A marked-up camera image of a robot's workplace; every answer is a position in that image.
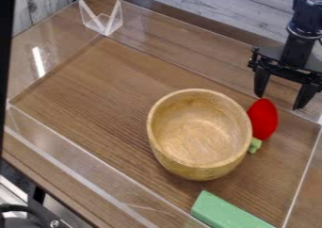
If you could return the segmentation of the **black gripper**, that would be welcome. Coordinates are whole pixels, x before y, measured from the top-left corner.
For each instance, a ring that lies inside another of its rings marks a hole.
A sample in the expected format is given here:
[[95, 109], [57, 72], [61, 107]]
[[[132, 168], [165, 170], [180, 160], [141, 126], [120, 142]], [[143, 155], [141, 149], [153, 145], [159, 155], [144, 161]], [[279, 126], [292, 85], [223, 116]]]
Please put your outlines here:
[[302, 109], [316, 92], [322, 92], [322, 59], [310, 55], [306, 66], [295, 67], [280, 60], [283, 47], [251, 47], [247, 66], [254, 71], [254, 93], [263, 97], [272, 75], [300, 84], [292, 109]]

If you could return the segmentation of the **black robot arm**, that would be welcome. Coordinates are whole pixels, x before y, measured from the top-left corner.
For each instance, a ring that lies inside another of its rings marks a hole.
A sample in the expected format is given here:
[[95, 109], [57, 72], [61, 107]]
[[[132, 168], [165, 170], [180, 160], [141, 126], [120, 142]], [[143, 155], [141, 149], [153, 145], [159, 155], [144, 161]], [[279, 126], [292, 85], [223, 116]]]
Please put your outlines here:
[[322, 44], [322, 0], [292, 0], [288, 37], [283, 46], [251, 49], [247, 66], [254, 71], [254, 93], [262, 97], [272, 75], [300, 85], [292, 109], [302, 109], [322, 91], [322, 60], [311, 53]]

